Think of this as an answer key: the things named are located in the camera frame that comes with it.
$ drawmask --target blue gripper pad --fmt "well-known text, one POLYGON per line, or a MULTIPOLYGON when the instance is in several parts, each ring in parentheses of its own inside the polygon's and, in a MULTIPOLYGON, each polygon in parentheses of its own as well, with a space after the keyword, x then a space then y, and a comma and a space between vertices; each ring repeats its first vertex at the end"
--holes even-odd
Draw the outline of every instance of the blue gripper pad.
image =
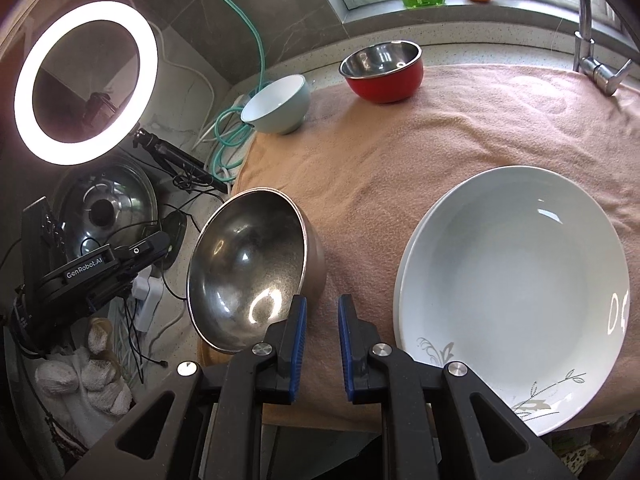
POLYGON ((306 335, 306 298, 302 298, 300 304, 300 315, 296 324, 296 337, 293 341, 291 351, 291 369, 289 379, 289 400, 296 400, 298 388, 300 387, 300 371, 302 370, 302 357, 305 353, 306 335))
POLYGON ((340 333, 340 354, 342 355, 344 389, 347 392, 349 402, 353 402, 353 356, 351 354, 346 305, 342 297, 338 300, 338 332, 340 333))

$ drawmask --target red bowl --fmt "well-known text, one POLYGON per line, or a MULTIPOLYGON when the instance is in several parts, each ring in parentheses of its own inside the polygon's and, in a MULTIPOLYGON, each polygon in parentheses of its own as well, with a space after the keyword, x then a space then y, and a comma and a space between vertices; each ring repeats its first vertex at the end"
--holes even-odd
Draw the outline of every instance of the red bowl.
POLYGON ((412 41, 385 41, 363 48, 340 63, 340 74, 357 95, 373 103, 411 97, 424 69, 422 49, 412 41))

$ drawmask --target stainless steel bowl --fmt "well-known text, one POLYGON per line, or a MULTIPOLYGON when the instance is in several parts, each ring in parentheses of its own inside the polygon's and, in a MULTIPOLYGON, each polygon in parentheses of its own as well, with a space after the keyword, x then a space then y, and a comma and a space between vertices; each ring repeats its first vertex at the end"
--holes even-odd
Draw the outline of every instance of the stainless steel bowl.
POLYGON ((287 318, 294 294, 317 301, 325 277, 322 245, 304 213, 276 189, 249 189, 221 206, 198 238, 187 276, 191 321, 216 350, 239 352, 287 318))
POLYGON ((385 41, 354 52, 340 64, 340 74, 348 79, 380 77, 416 63, 422 49, 412 41, 385 41))

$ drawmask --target white cable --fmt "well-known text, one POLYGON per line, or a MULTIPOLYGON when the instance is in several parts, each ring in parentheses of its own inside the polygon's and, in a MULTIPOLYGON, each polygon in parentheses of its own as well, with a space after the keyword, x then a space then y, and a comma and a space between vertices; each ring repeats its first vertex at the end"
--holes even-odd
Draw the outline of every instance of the white cable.
MULTIPOLYGON (((133 7, 134 9, 137 10, 136 4, 134 3, 133 0, 127 0, 127 1, 129 2, 129 5, 131 5, 131 7, 133 7)), ((211 111, 213 110, 213 103, 214 103, 214 101, 216 99, 216 94, 213 91, 213 85, 211 84, 209 79, 207 79, 207 77, 202 72, 200 72, 199 70, 196 70, 195 68, 192 68, 190 66, 181 65, 179 63, 174 63, 173 61, 169 61, 169 59, 166 56, 166 49, 164 47, 164 34, 162 34, 162 30, 154 22, 152 22, 150 20, 147 20, 147 21, 148 21, 149 25, 151 25, 151 27, 154 28, 158 32, 158 37, 160 39, 160 51, 161 51, 161 54, 162 54, 162 61, 167 63, 167 65, 175 66, 176 68, 181 68, 183 70, 188 70, 188 71, 194 73, 199 78, 201 78, 204 81, 204 83, 209 87, 209 91, 211 92, 211 102, 209 104, 209 109, 207 110, 207 113, 206 113, 206 115, 204 117, 204 120, 202 121, 202 126, 200 127, 200 130, 198 131, 198 136, 200 136, 200 135, 202 135, 203 131, 205 130, 205 127, 207 126, 207 120, 209 119, 209 116, 211 115, 211 111)))
POLYGON ((151 25, 151 27, 153 27, 157 32, 158 32, 158 36, 160 38, 160 51, 162 54, 162 60, 167 63, 167 65, 171 65, 171 66, 175 66, 177 68, 183 68, 185 70, 189 70, 190 72, 193 72, 195 75, 199 76, 205 83, 206 85, 209 87, 209 91, 211 92, 211 102, 209 104, 209 109, 207 110, 207 113, 204 117, 204 120, 202 121, 202 126, 200 126, 200 130, 198 131, 198 135, 200 136, 203 131, 205 130, 206 126, 207 126, 207 120, 209 119, 209 116, 211 115, 211 111, 213 110, 213 103, 215 101, 216 95, 213 91, 213 86, 211 85, 210 81, 204 76, 203 73, 199 72, 198 70, 190 67, 190 66, 186 66, 186 65, 181 65, 178 63, 174 63, 173 61, 169 61, 166 57, 166 51, 164 49, 164 35, 162 34, 162 30, 160 30, 160 27, 158 27, 155 23, 153 22, 149 22, 149 25, 151 25))
MULTIPOLYGON (((232 107, 236 107, 236 106, 238 106, 238 105, 240 104, 240 102, 241 102, 245 97, 247 97, 247 95, 245 95, 245 94, 240 94, 238 97, 236 97, 236 100, 235 100, 235 101, 234 101, 234 103, 232 104, 232 107)), ((204 128, 203 128, 202 130, 200 130, 200 136, 198 137, 198 140, 196 140, 195 144, 193 145, 192 150, 195 150, 201 142, 218 142, 218 140, 217 140, 217 139, 207 139, 207 140, 205 140, 205 137, 206 137, 207 135, 209 135, 209 133, 210 133, 210 131, 211 131, 212 127, 213 127, 213 123, 214 123, 214 122, 215 122, 215 121, 211 121, 211 122, 209 123, 209 126, 207 126, 207 129, 206 129, 206 130, 204 130, 204 128)), ((240 120, 238 119, 238 120, 236 120, 236 122, 235 122, 232 126, 235 126, 236 124, 239 124, 239 123, 242 123, 242 121, 240 121, 240 120)), ((224 134, 224 133, 225 133, 225 132, 230 128, 230 127, 231 127, 231 125, 227 124, 227 125, 225 126, 225 130, 224 130, 224 132, 222 132, 222 133, 224 134)))
POLYGON ((155 343, 156 341, 158 341, 158 339, 160 339, 160 338, 162 337, 162 334, 164 334, 164 332, 166 332, 169 328, 171 328, 173 325, 175 325, 178 321, 180 321, 180 320, 182 319, 182 316, 184 316, 184 311, 185 311, 185 310, 187 310, 187 302, 186 302, 186 301, 183 301, 183 302, 182 302, 182 309, 181 309, 181 311, 180 311, 180 314, 178 314, 178 315, 177 315, 176 317, 174 317, 174 318, 173 318, 169 323, 167 323, 165 326, 163 326, 163 327, 160 329, 160 332, 158 332, 158 333, 154 336, 154 338, 153 338, 151 341, 149 341, 149 346, 148 346, 148 349, 146 350, 146 354, 147 354, 149 357, 152 357, 152 355, 151 355, 151 349, 152 349, 152 347, 153 347, 154 343, 155 343))

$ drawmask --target bowl rim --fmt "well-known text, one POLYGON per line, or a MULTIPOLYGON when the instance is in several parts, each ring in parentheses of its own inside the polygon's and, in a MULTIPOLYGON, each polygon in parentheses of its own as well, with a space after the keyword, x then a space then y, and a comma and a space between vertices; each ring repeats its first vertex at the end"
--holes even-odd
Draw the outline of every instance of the bowl rim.
POLYGON ((284 200, 286 200, 286 202, 291 206, 293 211, 295 211, 296 216, 298 217, 298 222, 300 223, 300 228, 302 229, 302 240, 303 240, 303 247, 304 247, 304 254, 303 254, 303 261, 302 261, 302 273, 300 275, 300 282, 298 283, 298 289, 296 290, 296 294, 300 294, 300 292, 302 291, 302 285, 305 282, 306 262, 308 260, 308 250, 309 250, 308 232, 306 230, 305 219, 302 216, 302 212, 300 211, 300 208, 298 208, 296 203, 293 202, 293 200, 290 199, 289 196, 287 196, 286 194, 284 194, 280 190, 277 190, 277 189, 275 189, 273 187, 252 187, 252 188, 246 189, 246 190, 244 190, 244 191, 242 191, 242 192, 240 192, 240 193, 238 193, 236 195, 233 195, 229 200, 226 200, 226 202, 221 204, 220 207, 213 212, 213 214, 210 216, 209 220, 207 220, 206 224, 204 224, 204 226, 202 227, 202 231, 198 235, 198 240, 196 241, 195 245, 193 246, 193 251, 191 251, 191 256, 189 256, 189 267, 187 269, 187 287, 186 287, 187 291, 186 291, 186 294, 185 294, 185 296, 186 296, 185 302, 186 302, 186 305, 187 305, 187 310, 189 311, 189 317, 191 318, 191 324, 193 325, 195 331, 198 333, 200 338, 205 343, 207 343, 210 347, 212 347, 214 350, 216 350, 217 352, 221 352, 223 354, 237 354, 238 352, 241 352, 243 349, 240 349, 240 350, 229 350, 229 349, 225 349, 225 348, 220 348, 219 346, 214 345, 211 341, 209 341, 209 339, 207 339, 205 337, 205 335, 198 328, 198 324, 195 322, 195 320, 193 318, 193 311, 191 309, 191 295, 189 293, 189 290, 190 290, 189 284, 190 284, 190 281, 191 281, 191 263, 193 261, 193 255, 195 254, 195 251, 200 246, 200 242, 202 241, 202 237, 203 237, 205 231, 207 230, 207 227, 209 226, 209 224, 211 224, 216 219, 216 217, 226 207, 226 205, 231 203, 231 202, 233 202, 233 200, 236 200, 241 196, 245 196, 245 195, 248 195, 248 194, 251 194, 251 193, 256 193, 256 192, 270 192, 270 193, 276 194, 279 197, 281 197, 284 200))
POLYGON ((375 79, 375 78, 378 78, 378 77, 385 77, 387 75, 391 75, 391 74, 394 74, 396 72, 400 72, 401 70, 405 70, 408 67, 410 67, 411 65, 415 64, 421 57, 422 57, 422 49, 421 49, 420 45, 418 45, 417 43, 414 43, 413 41, 409 41, 409 40, 380 41, 379 43, 374 43, 374 44, 369 45, 369 46, 364 46, 363 48, 361 48, 359 50, 356 50, 356 52, 352 52, 351 54, 349 54, 340 63, 340 68, 338 69, 338 72, 340 72, 340 75, 345 79, 375 79), (368 48, 372 48, 374 46, 379 46, 379 45, 383 45, 383 44, 389 44, 389 43, 408 43, 410 45, 413 45, 415 48, 417 48, 418 49, 418 53, 406 65, 400 66, 398 68, 395 68, 395 69, 390 70, 389 72, 385 72, 383 74, 358 75, 358 76, 356 76, 356 75, 348 75, 348 74, 344 73, 343 67, 344 67, 345 63, 347 63, 347 61, 351 59, 351 57, 357 56, 363 50, 367 50, 368 48))
POLYGON ((302 74, 290 74, 290 75, 286 75, 286 76, 284 76, 284 77, 281 77, 280 79, 277 79, 277 80, 276 80, 276 81, 274 81, 273 83, 270 83, 269 85, 265 86, 265 87, 264 87, 262 90, 260 90, 256 95, 254 95, 251 99, 249 99, 249 102, 248 102, 248 103, 247 103, 247 104, 242 108, 242 112, 240 113, 240 120, 241 120, 243 123, 247 123, 247 124, 249 124, 249 123, 255 123, 255 121, 258 121, 258 120, 260 120, 260 119, 262 119, 262 118, 266 117, 267 115, 274 113, 274 111, 276 111, 278 108, 280 108, 281 106, 283 106, 285 103, 288 103, 289 101, 291 101, 291 99, 292 99, 292 98, 294 98, 294 97, 298 94, 298 92, 300 92, 300 90, 301 90, 302 88, 304 88, 305 84, 306 84, 306 78, 305 78, 302 74), (248 105, 251 103, 251 101, 253 101, 255 98, 257 98, 257 97, 258 97, 258 95, 260 95, 260 94, 262 94, 262 95, 266 94, 266 93, 267 93, 266 91, 267 91, 268 89, 271 89, 271 91, 273 91, 273 88, 271 88, 273 85, 275 85, 275 84, 279 83, 280 81, 283 81, 283 80, 285 80, 285 79, 290 79, 290 78, 300 78, 300 85, 298 86, 298 88, 296 88, 296 91, 295 91, 295 92, 293 92, 293 94, 292 94, 288 99, 286 99, 286 101, 283 101, 281 104, 279 104, 279 105, 278 105, 278 106, 276 106, 275 108, 272 108, 272 109, 271 109, 271 110, 269 110, 268 112, 265 112, 265 113, 263 113, 263 114, 261 114, 261 115, 258 115, 258 116, 247 116, 247 115, 248 115, 248 113, 247 113, 247 114, 245 114, 245 112, 246 112, 246 110, 247 110, 248 105))

